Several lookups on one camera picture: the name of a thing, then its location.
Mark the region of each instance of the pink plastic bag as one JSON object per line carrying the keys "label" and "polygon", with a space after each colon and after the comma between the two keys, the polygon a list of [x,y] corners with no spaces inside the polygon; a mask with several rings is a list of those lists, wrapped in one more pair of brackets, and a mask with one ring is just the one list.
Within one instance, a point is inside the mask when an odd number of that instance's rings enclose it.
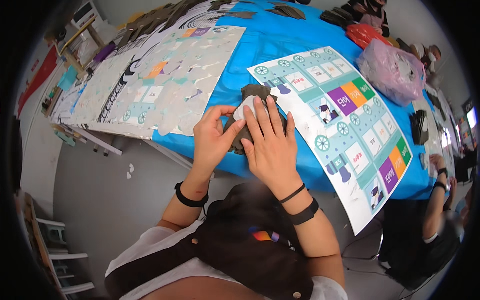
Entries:
{"label": "pink plastic bag", "polygon": [[357,59],[360,73],[388,99],[407,106],[422,95],[426,74],[411,53],[373,39]]}

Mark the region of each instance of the white shirt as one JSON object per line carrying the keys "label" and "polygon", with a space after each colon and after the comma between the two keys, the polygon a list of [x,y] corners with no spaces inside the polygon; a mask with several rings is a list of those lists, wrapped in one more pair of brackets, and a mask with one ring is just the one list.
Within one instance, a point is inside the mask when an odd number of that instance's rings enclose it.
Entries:
{"label": "white shirt", "polygon": [[[417,50],[417,53],[419,54],[420,58],[422,58],[425,55],[425,49],[423,48],[422,44],[413,44],[415,47],[415,50]],[[428,71],[435,72],[435,66],[434,66],[434,61],[430,63],[430,67],[428,67]]]}
{"label": "white shirt", "polygon": [[[202,221],[197,220],[187,228],[177,232],[165,227],[150,228],[140,236],[135,244],[110,262],[105,272],[105,277],[126,263],[175,245],[187,235],[195,232],[201,224]],[[208,276],[239,283],[230,276],[210,267],[195,257],[131,290],[120,299],[137,300],[167,284],[191,276]],[[312,281],[313,291],[310,297],[311,300],[347,300],[347,293],[336,281],[324,276],[314,276],[312,277]]]}

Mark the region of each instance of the right hand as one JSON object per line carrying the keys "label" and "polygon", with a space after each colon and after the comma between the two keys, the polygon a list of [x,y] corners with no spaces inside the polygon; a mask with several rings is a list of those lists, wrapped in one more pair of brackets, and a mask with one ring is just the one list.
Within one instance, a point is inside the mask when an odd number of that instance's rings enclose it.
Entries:
{"label": "right hand", "polygon": [[365,7],[363,7],[363,5],[358,4],[358,3],[353,6],[353,10],[361,12],[361,13],[367,13],[367,10],[365,9]]}
{"label": "right hand", "polygon": [[435,166],[437,171],[445,167],[444,158],[439,154],[430,155],[430,163]]}
{"label": "right hand", "polygon": [[241,139],[241,143],[248,158],[250,171],[265,183],[277,199],[282,200],[302,185],[295,168],[297,162],[295,123],[291,112],[288,112],[285,135],[272,97],[268,96],[266,100],[270,118],[258,96],[253,102],[258,121],[248,106],[243,107],[243,113],[255,146],[247,139]]}

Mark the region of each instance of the printed poster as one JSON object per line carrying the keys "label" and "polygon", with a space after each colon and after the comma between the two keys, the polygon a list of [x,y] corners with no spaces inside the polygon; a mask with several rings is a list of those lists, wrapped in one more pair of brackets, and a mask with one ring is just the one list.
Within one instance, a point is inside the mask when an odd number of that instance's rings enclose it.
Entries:
{"label": "printed poster", "polygon": [[412,160],[392,114],[362,75],[331,47],[247,69],[272,88],[329,177],[357,235]]}

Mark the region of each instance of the black elastic band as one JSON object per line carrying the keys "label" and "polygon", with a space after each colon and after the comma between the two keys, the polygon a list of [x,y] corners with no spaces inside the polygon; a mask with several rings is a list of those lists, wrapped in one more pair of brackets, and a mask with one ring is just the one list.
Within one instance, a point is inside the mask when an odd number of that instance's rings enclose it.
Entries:
{"label": "black elastic band", "polygon": [[305,208],[296,215],[289,215],[289,217],[293,225],[300,225],[301,223],[305,223],[311,218],[313,218],[313,215],[317,212],[317,210],[318,202],[315,200],[315,198],[312,197],[312,203],[310,203],[307,208]]}
{"label": "black elastic band", "polygon": [[433,189],[436,188],[437,186],[442,187],[445,192],[447,191],[447,187],[446,187],[443,183],[441,183],[441,182],[439,182],[439,181],[437,181],[437,182],[433,185]]}
{"label": "black elastic band", "polygon": [[185,197],[184,195],[182,195],[182,193],[180,191],[180,186],[181,186],[182,183],[183,183],[183,181],[175,184],[175,189],[177,190],[175,193],[177,194],[177,198],[180,200],[180,202],[182,202],[183,204],[185,204],[186,206],[189,206],[189,207],[203,207],[205,205],[205,203],[207,203],[208,192],[207,192],[207,195],[205,195],[205,197],[203,197],[200,201],[190,200],[187,197]]}
{"label": "black elastic band", "polygon": [[301,192],[301,190],[303,190],[304,188],[305,188],[305,183],[302,184],[301,187],[300,187],[298,190],[294,191],[290,196],[288,196],[287,198],[285,198],[285,199],[283,199],[283,200],[280,200],[279,202],[280,202],[281,204],[287,202],[288,200],[290,200],[290,199],[292,199],[293,197],[295,197],[295,196],[296,196],[299,192]]}
{"label": "black elastic band", "polygon": [[439,169],[438,172],[437,172],[437,177],[439,177],[440,174],[442,174],[442,173],[445,173],[445,176],[448,177],[447,168]]}

